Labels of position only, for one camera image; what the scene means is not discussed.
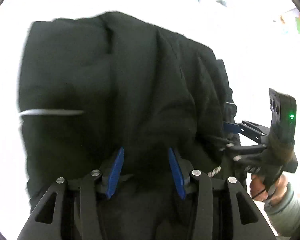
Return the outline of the right hand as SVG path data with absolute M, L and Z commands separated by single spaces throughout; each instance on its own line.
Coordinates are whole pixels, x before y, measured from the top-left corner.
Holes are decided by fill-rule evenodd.
M 272 205 L 277 205 L 284 198 L 287 193 L 288 180 L 284 174 L 275 183 L 275 192 L 271 198 L 269 198 L 268 192 L 265 190 L 265 185 L 263 184 L 263 178 L 257 175 L 251 176 L 250 183 L 250 194 L 255 201 L 265 202 L 267 199 L 270 200 Z

